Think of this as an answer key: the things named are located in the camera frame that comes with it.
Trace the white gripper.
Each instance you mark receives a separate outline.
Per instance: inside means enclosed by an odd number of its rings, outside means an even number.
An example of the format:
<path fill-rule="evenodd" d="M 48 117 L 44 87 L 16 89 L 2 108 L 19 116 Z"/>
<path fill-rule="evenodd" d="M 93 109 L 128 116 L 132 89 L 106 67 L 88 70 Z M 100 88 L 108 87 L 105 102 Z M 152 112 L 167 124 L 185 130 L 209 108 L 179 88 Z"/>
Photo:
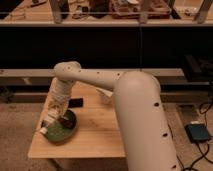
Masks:
<path fill-rule="evenodd" d="M 45 135 L 48 131 L 48 129 L 46 127 L 48 127 L 49 125 L 53 124 L 60 116 L 62 115 L 62 111 L 56 108 L 51 108 L 47 111 L 43 122 L 44 122 L 44 126 L 40 129 L 40 133 Z"/>

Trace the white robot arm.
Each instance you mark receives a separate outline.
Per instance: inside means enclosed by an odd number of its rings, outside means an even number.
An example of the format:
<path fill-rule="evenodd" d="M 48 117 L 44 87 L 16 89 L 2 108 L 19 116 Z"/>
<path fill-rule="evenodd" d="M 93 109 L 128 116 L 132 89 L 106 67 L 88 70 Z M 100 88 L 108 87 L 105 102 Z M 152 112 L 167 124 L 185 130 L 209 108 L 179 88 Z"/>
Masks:
<path fill-rule="evenodd" d="M 65 114 L 71 88 L 80 81 L 113 93 L 129 171 L 181 171 L 154 76 L 143 71 L 83 69 L 71 61 L 56 64 L 54 78 L 53 103 L 40 128 L 43 135 Z"/>

